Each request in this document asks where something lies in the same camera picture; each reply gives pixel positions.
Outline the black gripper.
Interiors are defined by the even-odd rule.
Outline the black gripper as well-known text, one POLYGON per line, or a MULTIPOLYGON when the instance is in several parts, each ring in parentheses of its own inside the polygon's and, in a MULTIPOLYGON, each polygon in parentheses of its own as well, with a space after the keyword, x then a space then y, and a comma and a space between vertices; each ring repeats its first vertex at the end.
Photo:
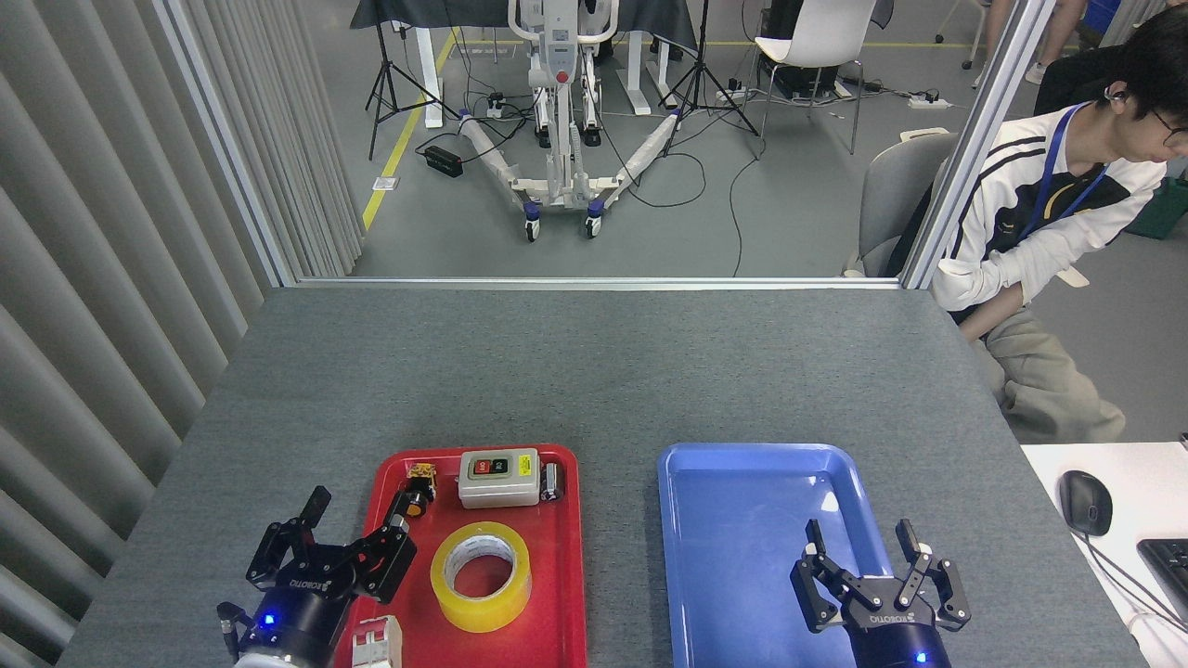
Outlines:
POLYGON ((857 578, 828 557, 819 519, 807 519, 807 544, 790 571, 790 581, 810 634, 843 623, 858 667, 950 667, 939 626, 958 634, 972 619, 962 578, 950 559, 935 557, 918 541, 909 519, 899 519, 896 537, 909 563, 904 580, 857 578), (933 581, 936 610, 920 595, 933 581))
POLYGON ((419 552, 407 519, 394 513, 348 546, 348 557, 308 557, 330 500, 326 486, 315 486, 301 513, 263 532, 246 580, 264 597, 240 639, 241 667, 331 667, 355 597, 394 600, 419 552), (285 563, 286 555, 293 559, 285 563))

